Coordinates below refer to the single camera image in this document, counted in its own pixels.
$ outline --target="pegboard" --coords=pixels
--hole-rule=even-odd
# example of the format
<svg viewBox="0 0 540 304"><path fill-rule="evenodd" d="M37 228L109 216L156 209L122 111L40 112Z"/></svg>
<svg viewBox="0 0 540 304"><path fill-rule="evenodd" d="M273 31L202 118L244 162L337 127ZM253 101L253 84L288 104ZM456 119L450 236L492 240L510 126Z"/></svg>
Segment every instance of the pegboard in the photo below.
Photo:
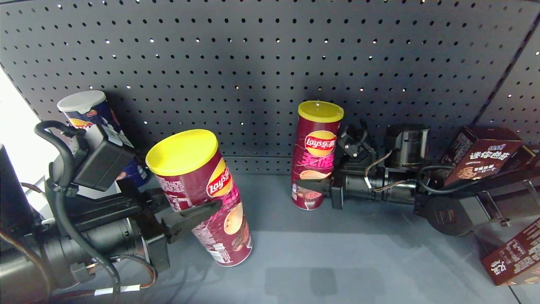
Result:
<svg viewBox="0 0 540 304"><path fill-rule="evenodd" d="M478 123L503 125L524 142L540 144L540 29L528 39Z"/></svg>
<svg viewBox="0 0 540 304"><path fill-rule="evenodd" d="M251 164L290 157L304 100L344 107L344 123L366 119L381 144L389 124L429 125L429 156L440 157L539 10L524 1L31 1L0 6L0 62L43 120L65 121L61 98L103 90L142 150L206 128L224 155L253 157L239 171L277 173Z"/></svg>

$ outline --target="white plastic lid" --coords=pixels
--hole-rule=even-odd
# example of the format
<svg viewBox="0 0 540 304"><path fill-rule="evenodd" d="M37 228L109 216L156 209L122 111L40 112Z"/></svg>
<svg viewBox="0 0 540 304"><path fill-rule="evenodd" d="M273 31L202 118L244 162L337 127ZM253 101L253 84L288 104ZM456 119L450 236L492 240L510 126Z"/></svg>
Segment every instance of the white plastic lid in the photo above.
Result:
<svg viewBox="0 0 540 304"><path fill-rule="evenodd" d="M56 105L62 112L79 112L84 114L90 111L94 105L102 103L106 99L102 91L84 91L64 97Z"/></svg>

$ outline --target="cardboard box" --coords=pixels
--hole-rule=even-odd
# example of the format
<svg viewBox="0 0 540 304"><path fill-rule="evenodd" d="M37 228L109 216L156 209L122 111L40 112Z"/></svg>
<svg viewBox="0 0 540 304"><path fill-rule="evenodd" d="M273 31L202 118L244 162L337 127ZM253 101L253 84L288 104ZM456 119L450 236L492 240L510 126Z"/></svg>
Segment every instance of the cardboard box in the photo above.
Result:
<svg viewBox="0 0 540 304"><path fill-rule="evenodd" d="M519 147L514 154L510 156L501 172L511 170L529 170L536 165L540 165L540 146L526 145Z"/></svg>
<svg viewBox="0 0 540 304"><path fill-rule="evenodd" d="M540 283L540 219L482 260L497 286Z"/></svg>
<svg viewBox="0 0 540 304"><path fill-rule="evenodd" d="M462 127L441 159L455 167L447 173L444 185L497 173L521 145L521 138L507 128Z"/></svg>

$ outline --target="potato chip can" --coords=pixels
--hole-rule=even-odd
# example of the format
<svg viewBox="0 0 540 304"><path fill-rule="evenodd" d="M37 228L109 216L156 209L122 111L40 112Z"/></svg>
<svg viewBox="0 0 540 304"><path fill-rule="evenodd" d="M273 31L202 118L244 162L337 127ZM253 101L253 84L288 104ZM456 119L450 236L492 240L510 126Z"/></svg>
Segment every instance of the potato chip can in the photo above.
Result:
<svg viewBox="0 0 540 304"><path fill-rule="evenodd" d="M91 90L71 94L61 99L57 107L75 128L87 129L94 124L100 124L114 130L124 144L134 148L122 131L120 123L118 123L105 93L102 91ZM150 180L150 174L141 164L142 161L138 157L134 157L116 180L131 179L137 188L144 186Z"/></svg>
<svg viewBox="0 0 540 304"><path fill-rule="evenodd" d="M208 130L181 132L158 142L146 155L175 211L221 199L221 209L192 232L214 260L226 267L242 263L253 240L238 187Z"/></svg>
<svg viewBox="0 0 540 304"><path fill-rule="evenodd" d="M298 127L292 160L292 197L304 210L321 206L321 193L296 185L296 180L330 177L334 168L336 136L343 118L343 109L324 101L305 101L298 106Z"/></svg>

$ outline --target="blue chip canister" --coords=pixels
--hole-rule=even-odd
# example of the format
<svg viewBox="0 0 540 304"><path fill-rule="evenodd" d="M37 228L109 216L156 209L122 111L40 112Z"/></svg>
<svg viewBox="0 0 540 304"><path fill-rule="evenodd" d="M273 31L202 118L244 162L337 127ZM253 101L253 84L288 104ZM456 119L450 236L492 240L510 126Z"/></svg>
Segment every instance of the blue chip canister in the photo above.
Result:
<svg viewBox="0 0 540 304"><path fill-rule="evenodd" d="M111 107L107 103L105 93L102 91L84 91L69 95L57 104L70 123L76 128L86 129L94 124L108 127L120 136L122 142L133 147L120 128ZM150 179L148 172L141 166L142 162L134 157L124 168L117 180L130 178L137 187L141 187Z"/></svg>

